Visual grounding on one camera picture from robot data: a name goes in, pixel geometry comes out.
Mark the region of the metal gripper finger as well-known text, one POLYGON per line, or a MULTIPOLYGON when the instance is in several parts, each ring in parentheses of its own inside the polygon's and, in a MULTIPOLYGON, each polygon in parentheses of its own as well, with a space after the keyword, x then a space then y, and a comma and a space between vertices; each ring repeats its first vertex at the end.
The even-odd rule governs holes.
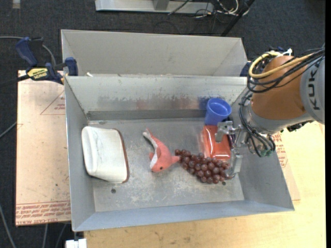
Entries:
POLYGON ((231 158, 229 161, 230 167, 227 171, 227 174, 230 179, 234 178, 235 175, 240 172, 242 161, 243 161, 243 155, 240 153, 240 151, 232 150, 231 158))
POLYGON ((224 135, 234 134, 233 121, 222 121, 217 124, 217 132, 215 134, 215 141, 222 142, 224 135))

